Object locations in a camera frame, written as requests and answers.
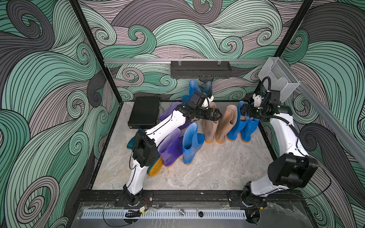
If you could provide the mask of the blue rain boot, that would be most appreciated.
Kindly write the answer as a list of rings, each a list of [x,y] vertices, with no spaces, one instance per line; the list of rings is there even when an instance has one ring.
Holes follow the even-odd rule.
[[[245,105],[246,103],[244,101],[240,101],[238,103],[237,106],[237,117],[236,117],[236,124],[234,125],[234,127],[228,132],[227,137],[228,140],[230,142],[233,142],[236,140],[238,133],[240,133],[245,126],[248,123],[249,118],[247,116],[243,116],[241,114],[241,108]]]
[[[259,119],[250,117],[247,124],[243,128],[241,133],[241,140],[244,143],[248,143],[251,140],[251,135],[256,131],[259,124]]]

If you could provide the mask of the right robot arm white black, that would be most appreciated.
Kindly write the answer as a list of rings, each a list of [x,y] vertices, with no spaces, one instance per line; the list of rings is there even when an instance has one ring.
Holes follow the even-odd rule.
[[[240,112],[251,120],[269,121],[279,144],[279,157],[267,169],[267,174],[248,182],[241,195],[245,200],[261,200],[272,193],[304,188],[318,168],[316,159],[310,158],[299,139],[289,106],[279,101],[280,92],[267,90],[264,95],[254,92],[250,102]]]

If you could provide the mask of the purple rain boot back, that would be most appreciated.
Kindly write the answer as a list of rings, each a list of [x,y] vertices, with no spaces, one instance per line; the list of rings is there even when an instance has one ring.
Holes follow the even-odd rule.
[[[174,102],[172,103],[169,108],[167,110],[165,110],[162,114],[160,114],[160,121],[162,122],[163,120],[165,120],[166,118],[168,118],[172,112],[181,104],[181,102]],[[178,128],[180,130],[185,129],[186,127],[188,127],[190,125],[191,121],[179,126]]]

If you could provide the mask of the beige rain boot large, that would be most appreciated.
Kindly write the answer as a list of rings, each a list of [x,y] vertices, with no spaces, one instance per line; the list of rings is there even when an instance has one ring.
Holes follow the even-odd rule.
[[[202,130],[206,143],[212,143],[218,127],[219,121],[202,120]]]

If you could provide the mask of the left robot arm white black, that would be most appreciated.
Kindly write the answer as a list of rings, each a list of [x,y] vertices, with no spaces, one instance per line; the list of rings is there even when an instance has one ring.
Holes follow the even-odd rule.
[[[131,154],[132,173],[128,182],[123,186],[123,193],[128,204],[136,205],[140,201],[147,169],[157,161],[158,146],[168,135],[195,118],[216,121],[222,117],[219,109],[213,111],[209,107],[213,100],[213,95],[194,91],[161,123],[147,131],[137,131]]]

